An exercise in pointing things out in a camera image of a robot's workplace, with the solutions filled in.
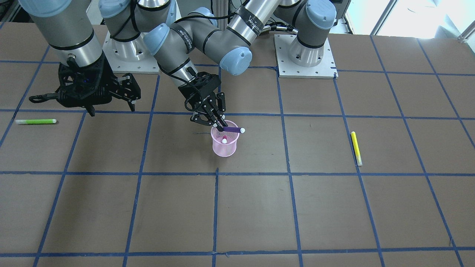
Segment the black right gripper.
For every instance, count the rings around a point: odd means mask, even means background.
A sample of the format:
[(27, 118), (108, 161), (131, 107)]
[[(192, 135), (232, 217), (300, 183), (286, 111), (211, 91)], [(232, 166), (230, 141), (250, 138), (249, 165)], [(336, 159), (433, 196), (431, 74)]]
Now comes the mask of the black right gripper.
[(58, 79), (60, 85), (54, 93), (30, 96), (32, 103), (55, 100), (65, 108), (85, 108), (91, 117), (95, 116), (95, 105), (105, 105), (113, 98), (124, 100), (131, 112), (135, 112), (136, 101), (141, 98), (141, 88), (131, 73), (117, 77), (106, 59), (79, 67), (74, 59), (68, 59), (73, 67), (60, 64)]

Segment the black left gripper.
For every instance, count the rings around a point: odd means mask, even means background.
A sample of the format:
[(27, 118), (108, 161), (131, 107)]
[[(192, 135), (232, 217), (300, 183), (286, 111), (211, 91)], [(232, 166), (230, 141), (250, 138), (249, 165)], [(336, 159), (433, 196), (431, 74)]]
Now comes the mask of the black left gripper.
[(178, 90), (185, 97), (185, 108), (193, 113), (191, 122), (212, 125), (219, 132), (224, 132), (224, 127), (228, 127), (224, 115), (225, 95), (214, 92), (220, 84), (218, 75), (199, 72), (195, 79), (179, 86)]

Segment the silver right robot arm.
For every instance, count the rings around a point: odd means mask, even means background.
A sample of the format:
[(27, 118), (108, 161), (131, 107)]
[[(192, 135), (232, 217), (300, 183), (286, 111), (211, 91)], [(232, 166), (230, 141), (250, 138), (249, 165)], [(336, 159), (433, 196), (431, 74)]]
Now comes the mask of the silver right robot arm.
[[(60, 61), (58, 89), (54, 93), (30, 96), (30, 102), (56, 100), (65, 108), (85, 108), (90, 116), (95, 116), (95, 105), (105, 105), (117, 98), (135, 111), (141, 89), (133, 74), (120, 78), (114, 75), (87, 16), (85, 0), (21, 0), (19, 3)], [(140, 43), (141, 34), (176, 20), (174, 0), (100, 0), (98, 7), (110, 38), (120, 48), (131, 44), (135, 56), (149, 51)]]

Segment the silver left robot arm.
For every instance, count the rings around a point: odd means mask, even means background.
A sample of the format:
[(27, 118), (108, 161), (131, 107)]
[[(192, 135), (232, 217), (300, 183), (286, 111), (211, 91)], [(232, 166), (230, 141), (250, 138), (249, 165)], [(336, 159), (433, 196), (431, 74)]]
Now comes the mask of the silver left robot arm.
[(215, 93), (221, 84), (219, 76), (197, 72), (189, 53), (198, 49), (229, 74), (240, 75), (252, 61), (251, 44), (272, 15), (297, 30), (287, 51), (289, 59), (298, 66), (317, 66), (337, 20), (336, 7), (329, 0), (247, 0), (224, 30), (217, 27), (217, 18), (204, 7), (171, 25), (162, 23), (144, 36), (144, 44), (162, 73), (184, 96), (185, 108), (193, 113), (192, 122), (219, 132), (228, 126), (225, 95)]

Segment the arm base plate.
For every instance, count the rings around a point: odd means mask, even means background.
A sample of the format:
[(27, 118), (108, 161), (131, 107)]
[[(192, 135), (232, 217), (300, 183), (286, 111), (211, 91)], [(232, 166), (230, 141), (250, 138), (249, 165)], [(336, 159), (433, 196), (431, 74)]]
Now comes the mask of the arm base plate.
[(159, 74), (157, 61), (144, 44), (144, 36), (141, 33), (135, 40), (119, 42), (107, 33), (102, 50), (114, 73)]
[(275, 56), (283, 78), (336, 79), (339, 77), (329, 39), (322, 47), (304, 47), (297, 35), (275, 35)]

